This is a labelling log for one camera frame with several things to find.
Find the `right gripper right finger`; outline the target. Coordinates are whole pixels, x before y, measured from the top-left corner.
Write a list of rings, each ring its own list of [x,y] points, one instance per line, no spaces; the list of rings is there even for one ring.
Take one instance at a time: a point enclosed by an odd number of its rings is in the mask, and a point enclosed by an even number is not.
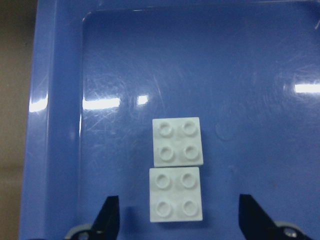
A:
[[[267,240],[274,221],[250,194],[240,194],[238,224],[246,240]]]

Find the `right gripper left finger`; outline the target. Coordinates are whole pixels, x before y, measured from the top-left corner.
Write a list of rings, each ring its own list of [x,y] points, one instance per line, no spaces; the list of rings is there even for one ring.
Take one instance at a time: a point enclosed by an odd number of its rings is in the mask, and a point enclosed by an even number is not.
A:
[[[116,240],[120,230],[119,196],[108,196],[91,227],[91,240]]]

